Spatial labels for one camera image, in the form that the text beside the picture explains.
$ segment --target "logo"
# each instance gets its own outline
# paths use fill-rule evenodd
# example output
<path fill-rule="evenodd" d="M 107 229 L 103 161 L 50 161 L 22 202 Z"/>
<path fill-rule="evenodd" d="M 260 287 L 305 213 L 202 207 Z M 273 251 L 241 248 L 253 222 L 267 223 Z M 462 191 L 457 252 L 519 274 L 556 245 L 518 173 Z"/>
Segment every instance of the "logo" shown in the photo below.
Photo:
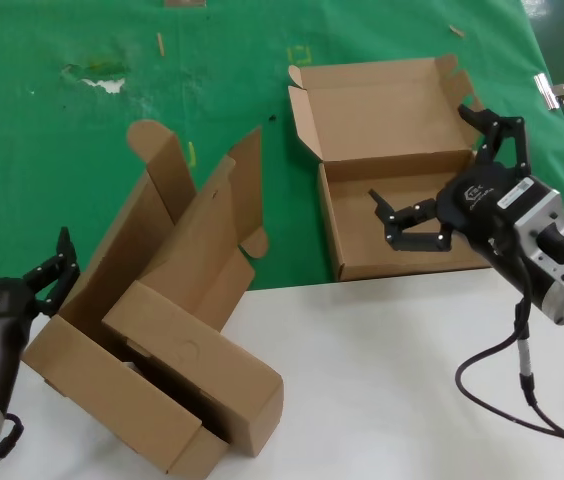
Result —
<path fill-rule="evenodd" d="M 482 193 L 482 185 L 478 185 L 477 187 L 469 187 L 469 189 L 464 192 L 464 198 L 466 198 L 469 202 L 477 200 Z"/>
<path fill-rule="evenodd" d="M 464 198 L 466 199 L 467 202 L 470 203 L 469 210 L 473 211 L 473 209 L 480 202 L 480 200 L 486 197 L 493 190 L 494 190 L 493 188 L 488 188 L 485 190 L 482 185 L 469 187 L 464 192 Z"/>

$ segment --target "open cardboard box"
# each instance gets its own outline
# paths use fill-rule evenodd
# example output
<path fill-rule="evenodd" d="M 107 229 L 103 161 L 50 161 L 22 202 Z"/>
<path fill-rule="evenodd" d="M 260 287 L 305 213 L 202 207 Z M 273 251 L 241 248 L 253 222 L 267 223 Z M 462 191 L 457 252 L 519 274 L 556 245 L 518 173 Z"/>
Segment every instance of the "open cardboard box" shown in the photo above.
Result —
<path fill-rule="evenodd" d="M 58 315 L 24 355 L 48 384 L 166 473 L 205 478 L 234 444 L 257 455 L 277 426 L 280 376 L 219 331 L 268 248 L 260 131 L 196 193 L 177 136 L 133 124 L 146 162 Z"/>
<path fill-rule="evenodd" d="M 486 266 L 464 242 L 448 253 L 396 252 L 375 216 L 375 189 L 396 210 L 438 191 L 472 161 L 477 132 L 457 107 L 471 99 L 455 55 L 322 67 L 291 66 L 300 139 L 320 158 L 318 184 L 338 280 Z M 437 232 L 427 222 L 410 230 Z"/>

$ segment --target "black cable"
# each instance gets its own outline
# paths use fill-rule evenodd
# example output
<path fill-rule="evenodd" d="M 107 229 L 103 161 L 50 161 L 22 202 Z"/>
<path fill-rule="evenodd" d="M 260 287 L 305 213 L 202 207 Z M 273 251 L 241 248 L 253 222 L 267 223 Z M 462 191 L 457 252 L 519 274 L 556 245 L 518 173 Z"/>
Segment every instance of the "black cable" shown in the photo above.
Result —
<path fill-rule="evenodd" d="M 514 323 L 514 331 L 506 340 L 495 345 L 491 348 L 480 352 L 465 362 L 463 362 L 455 372 L 455 384 L 457 385 L 460 392 L 467 397 L 472 402 L 478 404 L 482 408 L 488 410 L 499 417 L 504 418 L 505 420 L 509 420 L 510 422 L 516 423 L 523 427 L 526 427 L 530 430 L 543 433 L 545 435 L 550 435 L 553 437 L 564 439 L 564 429 L 553 422 L 538 406 L 537 399 L 533 393 L 533 389 L 535 388 L 535 382 L 533 380 L 533 375 L 529 377 L 520 376 L 522 390 L 524 392 L 524 396 L 527 400 L 529 406 L 535 411 L 535 413 L 540 417 L 540 419 L 546 423 L 550 429 L 541 427 L 539 425 L 535 425 L 533 423 L 527 422 L 520 418 L 517 418 L 513 415 L 510 415 L 493 405 L 485 402 L 484 400 L 476 397 L 471 392 L 469 392 L 464 384 L 462 383 L 462 375 L 464 372 L 472 365 L 476 364 L 477 362 L 484 360 L 485 358 L 491 357 L 496 353 L 499 353 L 511 345 L 513 345 L 517 340 L 522 338 L 528 338 L 529 335 L 529 316 L 531 313 L 531 304 L 532 304 L 532 295 L 533 295 L 533 285 L 531 283 L 531 278 L 529 276 L 529 272 L 522 261 L 522 257 L 518 254 L 515 256 L 514 259 L 514 267 L 517 270 L 517 273 L 522 280 L 523 290 L 522 290 L 522 300 L 520 303 L 516 305 L 515 308 L 515 323 Z"/>
<path fill-rule="evenodd" d="M 533 423 L 529 423 L 529 422 L 522 420 L 518 417 L 510 415 L 510 414 L 494 407 L 493 405 L 486 403 L 484 400 L 476 397 L 471 392 L 469 392 L 466 389 L 466 387 L 464 386 L 464 384 L 462 383 L 462 375 L 471 365 L 474 365 L 474 364 L 484 360 L 485 358 L 491 357 L 491 356 L 495 355 L 496 353 L 500 353 L 503 350 L 506 350 L 507 348 L 509 348 L 511 345 L 513 345 L 517 341 L 517 339 L 522 335 L 522 333 L 524 333 L 524 331 L 527 327 L 527 324 L 528 324 L 528 321 L 529 321 L 529 316 L 531 314 L 531 303 L 532 303 L 531 302 L 531 295 L 533 293 L 533 285 L 531 284 L 531 278 L 529 276 L 529 272 L 527 271 L 526 267 L 524 266 L 524 263 L 522 262 L 522 259 L 520 258 L 519 255 L 515 257 L 514 266 L 516 267 L 516 270 L 518 270 L 518 274 L 520 275 L 520 277 L 522 279 L 522 284 L 523 284 L 522 300 L 516 306 L 516 309 L 515 309 L 515 317 L 516 317 L 515 318 L 515 330 L 513 331 L 513 334 L 511 334 L 511 336 L 509 336 L 503 342 L 501 342 L 498 345 L 495 345 L 491 348 L 487 348 L 483 352 L 480 352 L 476 355 L 473 355 L 471 358 L 469 358 L 468 360 L 463 362 L 455 372 L 455 384 L 457 385 L 458 390 L 460 390 L 462 395 L 467 397 L 472 402 L 478 404 L 482 408 L 488 410 L 489 412 L 494 413 L 495 415 L 498 415 L 498 416 L 504 418 L 505 420 L 516 423 L 518 425 L 522 425 L 523 427 L 529 428 L 529 429 L 534 430 L 536 432 L 544 433 L 546 435 L 552 435 L 554 437 L 560 437 L 560 434 L 558 432 L 555 432 L 555 431 L 550 430 L 548 428 L 540 427 L 539 425 L 535 425 Z"/>
<path fill-rule="evenodd" d="M 24 425 L 22 425 L 22 421 L 17 415 L 7 413 L 5 418 L 13 422 L 13 428 L 0 442 L 0 459 L 3 459 L 11 453 L 11 450 L 13 450 L 15 444 L 24 432 Z"/>

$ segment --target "wooden stick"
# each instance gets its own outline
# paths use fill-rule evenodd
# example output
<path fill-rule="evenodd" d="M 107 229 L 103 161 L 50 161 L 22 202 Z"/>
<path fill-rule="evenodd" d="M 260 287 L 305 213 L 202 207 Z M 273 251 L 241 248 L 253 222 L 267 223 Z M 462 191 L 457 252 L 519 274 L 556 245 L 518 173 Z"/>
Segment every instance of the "wooden stick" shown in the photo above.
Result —
<path fill-rule="evenodd" d="M 453 33 L 455 33 L 458 37 L 464 38 L 464 35 L 466 35 L 462 30 L 460 30 L 459 28 L 455 28 L 453 25 L 449 25 L 449 28 L 450 28 L 451 31 L 452 31 Z"/>
<path fill-rule="evenodd" d="M 160 48 L 160 55 L 164 56 L 164 44 L 162 43 L 162 34 L 158 32 L 158 47 Z"/>

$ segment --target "green cloth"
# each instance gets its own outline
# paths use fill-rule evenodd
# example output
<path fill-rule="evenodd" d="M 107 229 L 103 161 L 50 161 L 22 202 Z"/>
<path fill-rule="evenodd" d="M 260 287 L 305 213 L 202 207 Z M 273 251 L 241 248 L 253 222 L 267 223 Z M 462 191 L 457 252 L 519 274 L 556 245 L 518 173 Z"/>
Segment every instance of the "green cloth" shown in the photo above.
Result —
<path fill-rule="evenodd" d="M 52 254 L 62 225 L 86 266 L 143 168 L 126 129 L 154 118 L 179 134 L 190 160 L 192 147 L 198 184 L 263 125 L 271 247 L 254 262 L 253 288 L 330 281 L 317 160 L 296 136 L 289 62 L 449 52 L 487 107 L 526 117 L 534 172 L 564 194 L 564 119 L 534 84 L 546 67 L 519 0 L 208 0 L 189 9 L 159 0 L 0 1 L 0 275 Z M 81 78 L 126 83 L 114 95 Z"/>

